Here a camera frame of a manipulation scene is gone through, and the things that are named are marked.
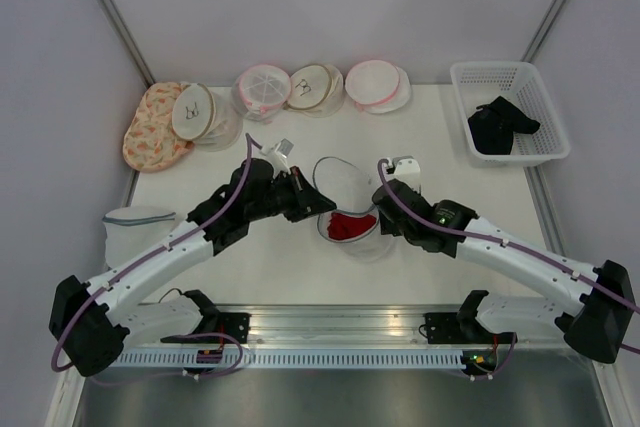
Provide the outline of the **red bra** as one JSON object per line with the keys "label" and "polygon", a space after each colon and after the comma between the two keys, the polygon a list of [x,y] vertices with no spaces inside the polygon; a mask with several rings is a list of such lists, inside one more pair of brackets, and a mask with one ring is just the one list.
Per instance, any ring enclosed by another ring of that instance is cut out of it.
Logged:
{"label": "red bra", "polygon": [[368,233],[376,223],[377,218],[372,214],[355,217],[334,212],[330,216],[327,234],[333,241],[347,241]]}

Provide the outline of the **white mesh bag blue zipper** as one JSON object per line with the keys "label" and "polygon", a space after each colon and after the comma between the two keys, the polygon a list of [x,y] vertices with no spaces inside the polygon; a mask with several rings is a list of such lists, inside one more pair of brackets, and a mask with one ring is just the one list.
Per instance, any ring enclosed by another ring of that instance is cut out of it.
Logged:
{"label": "white mesh bag blue zipper", "polygon": [[[344,159],[326,156],[314,165],[312,184],[337,205],[336,210],[321,214],[317,219],[316,228],[322,239],[337,247],[346,256],[360,262],[377,261],[391,250],[392,239],[382,234],[379,213],[372,202],[376,185],[366,172]],[[361,237],[333,241],[328,237],[327,227],[334,212],[355,217],[372,214],[377,218],[377,223]]]}

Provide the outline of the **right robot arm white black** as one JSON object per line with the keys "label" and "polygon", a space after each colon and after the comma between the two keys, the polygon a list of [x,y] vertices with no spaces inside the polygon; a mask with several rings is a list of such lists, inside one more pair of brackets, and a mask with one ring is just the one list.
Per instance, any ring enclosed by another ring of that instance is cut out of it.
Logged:
{"label": "right robot arm white black", "polygon": [[614,363],[622,351],[639,351],[625,342],[639,307],[621,264],[593,266],[526,244],[469,207],[451,200],[430,204],[399,180],[384,182],[372,201],[383,233],[428,253],[487,267],[534,291],[532,297],[471,291],[455,314],[466,342],[560,338],[604,364]]}

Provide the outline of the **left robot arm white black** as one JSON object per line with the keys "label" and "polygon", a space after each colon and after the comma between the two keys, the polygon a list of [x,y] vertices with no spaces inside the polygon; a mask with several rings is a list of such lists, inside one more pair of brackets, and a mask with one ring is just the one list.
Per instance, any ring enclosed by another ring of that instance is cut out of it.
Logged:
{"label": "left robot arm white black", "polygon": [[218,312],[202,292],[154,305],[145,298],[246,237],[253,222],[282,216],[297,223],[335,207],[298,167],[276,172],[266,160],[247,158],[229,183],[154,245],[87,281],[71,275],[57,285],[49,320],[57,341],[52,370],[92,377],[129,346],[164,338],[209,342],[218,331]]}

